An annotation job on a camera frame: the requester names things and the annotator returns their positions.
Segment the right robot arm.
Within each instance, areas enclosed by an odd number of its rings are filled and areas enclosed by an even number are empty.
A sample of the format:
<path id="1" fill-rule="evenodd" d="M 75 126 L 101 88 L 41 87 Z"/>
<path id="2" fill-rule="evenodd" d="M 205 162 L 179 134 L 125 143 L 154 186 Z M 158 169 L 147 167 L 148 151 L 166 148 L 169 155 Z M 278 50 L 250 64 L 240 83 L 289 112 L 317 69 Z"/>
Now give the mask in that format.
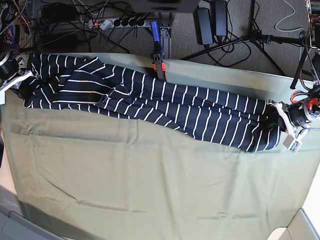
<path id="1" fill-rule="evenodd" d="M 25 64 L 24 58 L 17 58 L 21 53 L 27 52 L 27 48 L 21 48 L 20 30 L 16 25 L 14 32 L 11 31 L 13 23 L 22 19 L 26 25 L 23 13 L 27 6 L 27 1 L 22 7 L 17 0 L 2 0 L 0 2 L 0 103 L 5 103 L 6 91 L 18 90 L 23 81 L 33 76 L 31 70 L 22 68 Z"/>

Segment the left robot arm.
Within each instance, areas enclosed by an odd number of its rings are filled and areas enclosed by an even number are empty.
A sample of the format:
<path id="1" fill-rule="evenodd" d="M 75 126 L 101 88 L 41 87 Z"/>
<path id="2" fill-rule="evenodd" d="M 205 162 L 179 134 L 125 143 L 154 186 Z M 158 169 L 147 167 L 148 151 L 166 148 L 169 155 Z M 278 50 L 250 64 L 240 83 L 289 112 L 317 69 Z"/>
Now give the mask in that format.
<path id="1" fill-rule="evenodd" d="M 291 104 L 269 100 L 267 105 L 269 112 L 264 124 L 268 130 L 277 126 L 295 136 L 296 129 L 302 127 L 302 134 L 311 129 L 310 123 L 320 118 L 320 87 L 315 85 L 308 92 L 295 91 L 291 95 Z"/>

